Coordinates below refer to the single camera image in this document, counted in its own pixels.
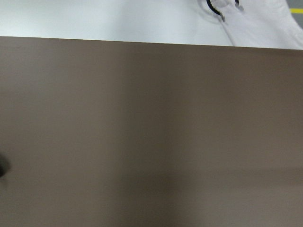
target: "yellow line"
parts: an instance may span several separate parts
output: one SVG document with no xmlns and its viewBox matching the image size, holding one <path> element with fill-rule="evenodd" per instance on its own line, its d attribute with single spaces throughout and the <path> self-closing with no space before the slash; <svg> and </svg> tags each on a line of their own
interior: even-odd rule
<svg viewBox="0 0 303 227">
<path fill-rule="evenodd" d="M 291 13 L 303 13 L 303 9 L 290 9 Z"/>
</svg>

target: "brown panel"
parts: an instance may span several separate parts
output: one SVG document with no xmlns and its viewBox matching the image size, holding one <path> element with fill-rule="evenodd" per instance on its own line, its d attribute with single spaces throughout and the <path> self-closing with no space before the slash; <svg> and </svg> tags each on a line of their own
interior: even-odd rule
<svg viewBox="0 0 303 227">
<path fill-rule="evenodd" d="M 0 226 L 301 226 L 302 62 L 1 37 Z"/>
</svg>

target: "dark object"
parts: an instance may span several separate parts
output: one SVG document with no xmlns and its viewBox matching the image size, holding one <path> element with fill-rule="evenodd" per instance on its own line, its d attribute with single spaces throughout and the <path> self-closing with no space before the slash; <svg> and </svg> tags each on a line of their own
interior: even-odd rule
<svg viewBox="0 0 303 227">
<path fill-rule="evenodd" d="M 211 0 L 206 0 L 208 7 L 212 10 L 212 12 L 214 12 L 215 14 L 218 14 L 219 16 L 221 16 L 222 21 L 225 21 L 225 17 L 223 16 L 223 14 L 218 11 L 211 3 Z M 239 6 L 239 0 L 235 0 L 236 2 L 236 7 L 239 8 L 240 10 L 242 10 L 243 8 Z"/>
<path fill-rule="evenodd" d="M 0 155 L 0 177 L 4 176 L 10 170 L 9 161 Z"/>
</svg>

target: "brown surface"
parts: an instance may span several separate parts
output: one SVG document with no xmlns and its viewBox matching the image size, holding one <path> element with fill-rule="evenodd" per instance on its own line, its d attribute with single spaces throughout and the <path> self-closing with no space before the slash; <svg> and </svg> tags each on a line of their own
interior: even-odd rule
<svg viewBox="0 0 303 227">
<path fill-rule="evenodd" d="M 1 37 L 0 226 L 301 226 L 302 62 Z"/>
</svg>

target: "black cord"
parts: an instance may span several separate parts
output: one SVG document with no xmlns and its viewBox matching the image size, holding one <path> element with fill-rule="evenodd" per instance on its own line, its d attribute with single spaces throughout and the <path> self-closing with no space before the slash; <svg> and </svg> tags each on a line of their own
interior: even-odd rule
<svg viewBox="0 0 303 227">
<path fill-rule="evenodd" d="M 223 14 L 222 14 L 220 11 L 218 11 L 218 10 L 212 5 L 211 0 L 206 0 L 206 2 L 207 2 L 207 4 L 208 4 L 208 7 L 212 10 L 212 12 L 214 12 L 215 14 L 221 16 L 222 20 L 225 21 L 225 18 L 224 18 L 224 16 L 223 16 Z M 240 4 L 240 3 L 239 3 L 239 0 L 235 0 L 235 2 L 236 2 L 236 7 L 238 7 L 239 4 Z"/>
</svg>

